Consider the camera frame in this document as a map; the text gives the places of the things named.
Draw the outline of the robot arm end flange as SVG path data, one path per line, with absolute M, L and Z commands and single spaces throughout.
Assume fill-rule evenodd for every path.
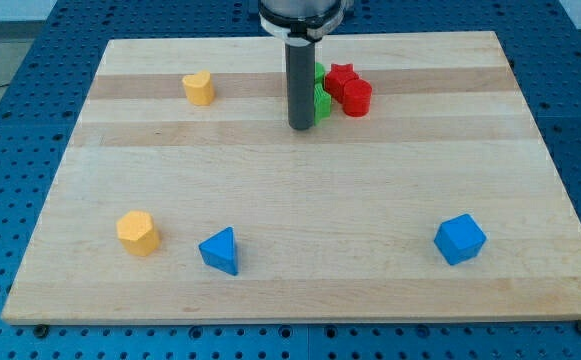
M 270 35 L 302 47 L 333 32 L 354 7 L 354 0 L 260 0 L 260 22 Z

